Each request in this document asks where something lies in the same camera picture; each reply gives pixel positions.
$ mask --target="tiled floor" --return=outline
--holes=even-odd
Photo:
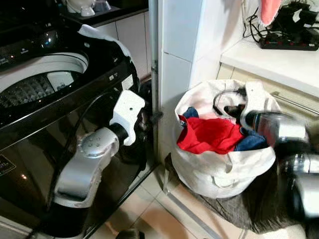
[[[159,166],[91,239],[114,239],[119,231],[138,228],[146,239],[210,239],[193,218],[161,190],[164,168]],[[223,239],[306,239],[301,226],[263,235],[235,227],[200,204],[177,180],[170,180],[171,193]]]

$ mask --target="red clothing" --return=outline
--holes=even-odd
[[[240,125],[232,124],[229,120],[186,119],[184,116],[179,116],[179,119],[186,122],[187,126],[181,132],[177,145],[194,154],[205,151],[227,154],[234,151],[236,144],[245,137],[239,131]]]

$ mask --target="washing machine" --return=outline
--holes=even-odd
[[[39,225],[52,197],[56,168],[73,155],[76,136],[108,126],[122,90],[139,93],[135,67],[121,47],[78,29],[59,17],[54,0],[1,3],[2,238],[23,238],[5,220],[28,228]],[[116,209],[144,169],[150,145],[142,138],[123,147],[104,170],[85,230]]]

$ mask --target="power cord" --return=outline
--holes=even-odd
[[[67,164],[69,159],[65,158],[65,154],[67,153],[71,143],[76,140],[76,132],[80,126],[80,124],[83,121],[83,118],[85,117],[86,113],[88,112],[89,109],[91,109],[91,107],[103,96],[108,95],[109,92],[103,92],[100,95],[98,95],[93,101],[91,101],[91,103],[85,108],[84,112],[81,114],[80,118],[77,120],[77,122],[75,123],[75,126],[73,128],[73,130],[71,131],[71,133],[69,134],[67,141],[64,145],[63,151],[61,153],[61,156],[59,158],[59,160],[57,161],[57,165],[55,166],[54,172],[53,172],[53,176],[52,176],[52,180],[51,180],[51,184],[50,184],[50,189],[49,189],[49,196],[48,196],[48,203],[47,203],[47,207],[46,207],[46,211],[49,212],[52,200],[53,200],[53,196],[54,196],[54,189],[58,180],[58,176],[60,175],[60,173],[62,172],[62,169],[64,168],[64,166]],[[49,217],[50,215],[47,213],[47,215],[44,216],[44,218],[41,220],[41,222],[39,223],[38,226],[36,226],[30,233],[29,235],[27,235],[25,237],[25,239],[32,239],[32,237],[36,234],[39,233],[41,231],[41,229],[45,226],[45,221],[46,219]]]
[[[220,116],[223,115],[223,112],[219,110],[219,108],[217,107],[216,105],[216,101],[217,99],[223,95],[223,94],[226,94],[226,93],[236,93],[236,94],[240,94],[241,96],[245,97],[247,94],[246,94],[246,88],[239,88],[237,90],[224,90],[224,91],[221,91],[219,92],[215,97],[214,97],[214,100],[213,100],[213,109],[216,111],[216,113],[218,113]]]
[[[257,24],[257,26],[255,26],[253,24],[253,20],[257,19],[257,11],[258,8],[256,8],[255,12],[249,16],[248,18],[246,18],[246,21],[249,23],[249,29],[250,29],[250,34],[249,35],[245,35],[246,31],[247,31],[247,26],[246,23],[244,23],[244,33],[243,33],[243,38],[247,38],[247,37],[252,37],[254,39],[255,42],[259,43],[260,39],[265,38],[267,35],[269,34],[276,34],[276,35],[281,35],[281,36],[289,36],[289,34],[285,33],[282,31],[282,27],[280,26],[280,23],[278,22],[280,29],[276,30],[276,31],[272,31],[271,29],[269,29],[268,27],[265,27],[265,29],[260,30],[260,24]]]

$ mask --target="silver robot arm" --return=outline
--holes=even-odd
[[[264,108],[264,90],[246,85],[247,103],[240,121],[263,135],[276,154],[279,188],[291,217],[299,221],[319,218],[319,155],[313,150],[304,122]]]
[[[131,91],[123,91],[114,107],[108,128],[83,136],[73,157],[58,177],[50,221],[43,232],[57,239],[80,239],[88,209],[93,204],[107,167],[119,147],[131,145],[134,125],[145,101]]]

